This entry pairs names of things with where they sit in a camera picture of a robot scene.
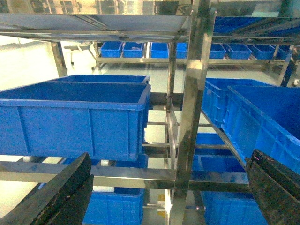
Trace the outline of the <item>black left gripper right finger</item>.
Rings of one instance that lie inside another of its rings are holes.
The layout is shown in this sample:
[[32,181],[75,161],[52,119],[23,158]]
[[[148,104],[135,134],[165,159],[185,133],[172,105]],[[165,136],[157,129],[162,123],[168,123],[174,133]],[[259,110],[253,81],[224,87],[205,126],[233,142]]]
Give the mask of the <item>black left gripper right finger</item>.
[[269,225],[300,223],[300,175],[255,149],[246,158],[249,189]]

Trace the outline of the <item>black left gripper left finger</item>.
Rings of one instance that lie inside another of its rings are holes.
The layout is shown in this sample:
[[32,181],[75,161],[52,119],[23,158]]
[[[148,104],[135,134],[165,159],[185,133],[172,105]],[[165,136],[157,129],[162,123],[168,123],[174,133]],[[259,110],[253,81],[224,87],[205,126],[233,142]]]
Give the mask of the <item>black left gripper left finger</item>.
[[88,153],[51,179],[43,188],[1,218],[2,225],[80,225],[93,191]]

